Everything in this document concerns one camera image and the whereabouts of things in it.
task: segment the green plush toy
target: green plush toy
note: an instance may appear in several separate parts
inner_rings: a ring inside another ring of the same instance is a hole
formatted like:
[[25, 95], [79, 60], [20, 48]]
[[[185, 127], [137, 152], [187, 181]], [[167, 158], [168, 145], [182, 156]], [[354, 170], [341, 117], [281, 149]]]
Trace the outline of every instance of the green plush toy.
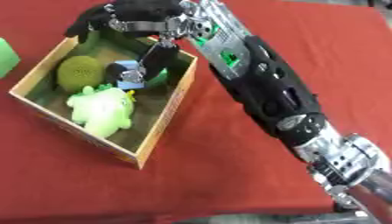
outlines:
[[85, 86], [97, 87], [103, 82], [104, 67], [89, 56], [65, 60], [57, 71], [57, 82], [68, 93], [78, 93]]
[[86, 132], [96, 137], [106, 138], [120, 128], [131, 127], [133, 101], [132, 94], [126, 94], [120, 88], [100, 85], [97, 90], [84, 87], [81, 94], [71, 96], [66, 104], [73, 108], [75, 123], [85, 124]]

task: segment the robotic hand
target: robotic hand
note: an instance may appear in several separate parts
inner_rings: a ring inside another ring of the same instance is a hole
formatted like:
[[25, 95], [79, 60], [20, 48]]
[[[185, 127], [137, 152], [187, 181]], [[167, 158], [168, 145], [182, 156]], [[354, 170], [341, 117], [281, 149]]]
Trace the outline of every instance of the robotic hand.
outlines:
[[88, 31], [102, 27], [132, 37], [158, 34], [157, 52], [176, 48], [175, 39], [188, 39], [247, 114], [307, 163], [338, 204], [392, 223], [389, 158], [364, 137], [342, 136], [290, 66], [223, 3], [117, 0], [87, 10], [66, 35], [83, 42]]

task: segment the red tablecloth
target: red tablecloth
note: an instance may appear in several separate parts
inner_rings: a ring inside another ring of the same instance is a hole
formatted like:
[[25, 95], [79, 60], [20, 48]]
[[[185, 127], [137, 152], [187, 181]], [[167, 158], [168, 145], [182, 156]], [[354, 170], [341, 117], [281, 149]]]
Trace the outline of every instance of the red tablecloth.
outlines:
[[[38, 119], [7, 95], [63, 39], [78, 13], [96, 2], [1, 4], [0, 36], [22, 62], [0, 80], [0, 222], [59, 223], [58, 217], [72, 223], [98, 223], [95, 218], [134, 223], [234, 212], [331, 211], [331, 200], [305, 165], [244, 115], [204, 59], [143, 171]], [[391, 155], [392, 36], [376, 11], [272, 0], [226, 2], [318, 93], [342, 132], [364, 134]], [[195, 53], [188, 44], [185, 49]]]

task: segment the fuzzy green ball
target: fuzzy green ball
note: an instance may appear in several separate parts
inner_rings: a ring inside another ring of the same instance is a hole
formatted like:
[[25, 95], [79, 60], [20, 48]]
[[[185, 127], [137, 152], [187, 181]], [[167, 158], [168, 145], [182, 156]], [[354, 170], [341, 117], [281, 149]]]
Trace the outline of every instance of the fuzzy green ball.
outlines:
[[65, 60], [57, 71], [57, 82], [68, 93], [80, 92], [85, 86], [96, 87], [103, 82], [104, 67], [89, 56]]

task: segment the wooden box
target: wooden box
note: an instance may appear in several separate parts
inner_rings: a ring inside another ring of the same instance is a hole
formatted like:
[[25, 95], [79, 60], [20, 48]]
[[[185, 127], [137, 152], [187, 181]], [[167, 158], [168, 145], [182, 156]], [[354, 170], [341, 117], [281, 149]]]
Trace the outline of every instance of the wooden box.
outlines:
[[10, 94], [61, 128], [142, 169], [193, 82], [197, 58], [181, 52], [173, 65], [168, 67], [167, 84], [136, 91], [132, 128], [121, 129], [108, 139], [89, 135], [70, 120], [72, 109], [66, 105], [69, 95], [56, 85], [55, 78], [56, 68], [64, 58], [89, 55], [107, 65], [115, 60], [136, 59], [153, 43], [155, 40], [152, 38], [129, 40], [122, 35], [105, 36], [104, 33], [90, 35], [88, 42], [83, 45], [78, 45], [76, 38], [66, 38]]

